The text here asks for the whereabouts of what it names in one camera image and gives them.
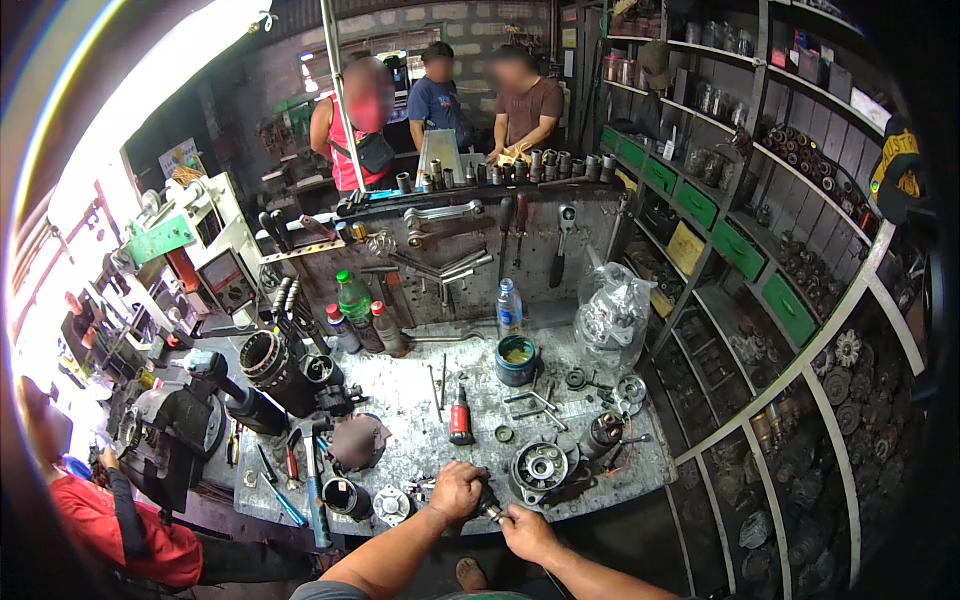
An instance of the blue t-shirt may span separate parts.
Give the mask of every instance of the blue t-shirt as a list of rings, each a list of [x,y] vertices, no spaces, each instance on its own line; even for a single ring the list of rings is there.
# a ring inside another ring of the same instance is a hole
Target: blue t-shirt
[[[438,84],[424,77],[417,80],[407,98],[411,121],[426,121],[425,130],[455,130],[457,146],[464,150],[472,143],[473,126],[460,109],[457,85]]]

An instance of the brown t-shirt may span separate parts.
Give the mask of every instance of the brown t-shirt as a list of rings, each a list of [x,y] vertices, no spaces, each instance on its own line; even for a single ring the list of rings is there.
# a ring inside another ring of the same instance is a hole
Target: brown t-shirt
[[[493,104],[496,114],[506,114],[507,146],[513,146],[540,124],[540,117],[560,118],[564,114],[564,91],[557,80],[541,77],[522,94],[497,94]],[[542,148],[545,142],[534,148]]]

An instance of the green metal bracket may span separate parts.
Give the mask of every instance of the green metal bracket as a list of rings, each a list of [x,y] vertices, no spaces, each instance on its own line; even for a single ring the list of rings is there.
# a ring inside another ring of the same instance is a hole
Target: green metal bracket
[[[194,240],[183,215],[166,219],[146,231],[136,223],[131,223],[129,229],[130,241],[124,244],[123,250],[138,268]]]

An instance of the green drawer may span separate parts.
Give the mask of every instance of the green drawer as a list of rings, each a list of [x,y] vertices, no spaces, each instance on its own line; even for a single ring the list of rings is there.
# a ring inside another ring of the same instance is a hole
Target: green drawer
[[[658,160],[648,160],[643,172],[650,178],[654,186],[673,195],[673,188],[677,184],[677,174],[660,164]]]
[[[813,335],[816,325],[804,305],[779,274],[773,274],[763,288],[763,297],[777,313],[780,322],[797,346],[802,347]]]
[[[643,164],[643,149],[628,139],[620,141],[620,149],[617,150],[617,154],[620,155],[620,158],[622,158],[624,162],[634,165],[637,170],[639,170],[640,165]]]
[[[713,246],[723,254],[727,262],[734,265],[750,281],[756,281],[766,259],[747,240],[727,225],[724,221],[717,222],[710,236]]]
[[[684,181],[677,196],[680,206],[686,208],[693,218],[707,229],[713,227],[713,219],[717,216],[716,204],[697,191],[695,187]]]
[[[604,146],[608,146],[612,151],[616,152],[616,143],[620,141],[620,136],[609,127],[603,128],[603,132],[600,133],[600,143]]]

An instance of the hammer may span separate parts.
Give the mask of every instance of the hammer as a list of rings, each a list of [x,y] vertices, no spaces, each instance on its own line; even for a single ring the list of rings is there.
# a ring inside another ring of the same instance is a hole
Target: hammer
[[[330,527],[326,523],[326,512],[320,500],[320,475],[317,473],[317,459],[314,452],[314,436],[316,430],[332,428],[327,419],[305,419],[297,423],[287,438],[288,444],[296,442],[297,437],[303,438],[303,455],[306,459],[306,491],[307,503],[310,506],[310,521],[313,524],[313,541],[320,549],[333,545],[330,541]]]

